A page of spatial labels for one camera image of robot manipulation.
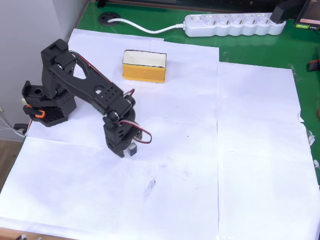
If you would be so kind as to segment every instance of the yellow foam block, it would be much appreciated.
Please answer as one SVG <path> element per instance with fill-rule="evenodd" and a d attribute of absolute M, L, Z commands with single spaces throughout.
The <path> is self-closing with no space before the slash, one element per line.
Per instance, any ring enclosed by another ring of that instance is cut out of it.
<path fill-rule="evenodd" d="M 164 83 L 166 77 L 165 53 L 125 50 L 122 60 L 123 77 L 153 83 Z"/>

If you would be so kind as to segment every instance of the wooden floor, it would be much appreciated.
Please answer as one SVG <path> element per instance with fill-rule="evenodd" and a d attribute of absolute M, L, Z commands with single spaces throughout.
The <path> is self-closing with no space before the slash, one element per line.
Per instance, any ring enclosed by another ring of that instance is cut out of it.
<path fill-rule="evenodd" d="M 0 193 L 15 163 L 22 142 L 0 139 Z"/>

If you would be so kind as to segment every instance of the red wire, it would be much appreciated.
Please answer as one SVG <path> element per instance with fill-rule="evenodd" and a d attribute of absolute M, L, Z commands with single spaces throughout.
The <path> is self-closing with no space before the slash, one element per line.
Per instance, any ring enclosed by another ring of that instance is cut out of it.
<path fill-rule="evenodd" d="M 125 96 L 125 95 L 127 95 L 127 94 L 129 94 L 130 96 L 132 96 L 132 94 L 134 94 L 134 92 L 135 92 L 135 89 L 132 88 L 130 91 L 124 93 L 123 96 Z"/>
<path fill-rule="evenodd" d="M 103 75 L 98 69 L 96 69 L 95 66 L 93 66 L 90 62 L 88 62 L 83 56 L 81 56 L 79 53 L 77 53 L 76 51 L 71 50 L 70 52 L 73 52 L 75 54 L 77 54 L 79 56 L 79 58 L 81 58 L 86 64 L 89 65 L 90 68 L 92 68 L 98 75 L 100 75 L 101 77 L 103 77 L 105 80 L 107 80 L 108 82 L 111 82 L 105 75 Z"/>
<path fill-rule="evenodd" d="M 104 76 L 95 66 L 93 66 L 90 62 L 88 62 L 83 56 L 81 56 L 79 53 L 77 53 L 76 51 L 71 50 L 70 52 L 73 52 L 75 54 L 77 54 L 79 56 L 79 58 L 81 58 L 86 64 L 89 65 L 89 67 L 91 67 L 97 74 L 99 74 L 101 77 L 103 77 L 105 80 L 107 80 L 108 82 L 110 82 L 110 80 L 108 78 L 106 78 L 106 76 Z M 129 94 L 130 96 L 132 96 L 132 94 L 134 94 L 135 89 L 131 89 L 130 91 L 126 92 L 125 94 L 123 94 L 123 96 Z"/>
<path fill-rule="evenodd" d="M 140 127 L 137 123 L 132 122 L 132 121 L 128 121 L 128 120 L 121 120 L 121 121 L 119 121 L 118 123 L 119 123 L 119 124 L 129 124 L 129 125 L 131 125 L 131 126 L 134 126 L 135 128 L 141 130 L 142 132 L 145 132 L 146 134 L 148 134 L 148 135 L 150 136 L 150 140 L 149 140 L 149 141 L 142 141 L 142 140 L 134 137 L 134 140 L 136 140 L 137 142 L 142 143 L 142 144 L 149 144 L 149 143 L 151 143 L 151 141 L 152 141 L 152 135 L 151 135 L 151 133 L 148 132 L 147 130 L 143 129 L 142 127 Z"/>

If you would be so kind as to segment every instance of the white cable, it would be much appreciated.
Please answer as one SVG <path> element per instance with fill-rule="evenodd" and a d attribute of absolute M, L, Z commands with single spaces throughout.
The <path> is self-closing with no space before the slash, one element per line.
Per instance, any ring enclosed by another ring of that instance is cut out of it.
<path fill-rule="evenodd" d="M 8 127 L 3 127 L 3 126 L 0 126 L 0 130 L 14 131 L 15 133 L 19 133 L 19 134 L 21 134 L 21 132 L 19 132 L 19 131 L 15 130 L 15 129 L 8 128 Z"/>
<path fill-rule="evenodd" d="M 183 29 L 184 28 L 184 24 L 176 24 L 176 25 L 173 25 L 173 26 L 168 26 L 164 29 L 160 29 L 158 31 L 150 31 L 148 29 L 145 29 L 144 27 L 142 26 L 139 26 L 135 23 L 133 23 L 132 21 L 129 21 L 129 20 L 126 20 L 126 19 L 123 19 L 123 18 L 114 18 L 114 19 L 111 19 L 108 21 L 108 23 L 112 23 L 112 22 L 123 22 L 123 23 L 126 23 L 126 24 L 130 24 L 131 26 L 134 26 L 136 27 L 137 29 L 140 29 L 146 33 L 149 33 L 149 34 L 159 34 L 159 33 L 162 33 L 162 32 L 165 32 L 165 31 L 168 31 L 170 29 Z"/>
<path fill-rule="evenodd" d="M 25 137 L 24 135 L 20 134 L 18 131 L 14 130 L 14 129 L 9 125 L 9 123 L 7 123 L 7 121 L 4 120 L 1 116 L 0 116 L 0 120 L 2 120 L 2 122 L 3 122 L 9 129 L 13 130 L 15 134 L 17 134 L 17 135 L 19 135 L 20 137 L 23 137 L 23 138 Z"/>

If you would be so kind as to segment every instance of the white wall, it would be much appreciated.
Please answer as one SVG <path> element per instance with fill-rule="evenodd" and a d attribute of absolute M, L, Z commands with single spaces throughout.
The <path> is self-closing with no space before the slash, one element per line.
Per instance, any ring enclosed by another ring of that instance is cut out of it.
<path fill-rule="evenodd" d="M 68 40 L 88 0 L 0 0 L 0 116 L 13 127 L 28 123 L 21 90 L 27 80 L 41 85 L 40 52 Z M 0 129 L 0 139 L 22 141 Z"/>

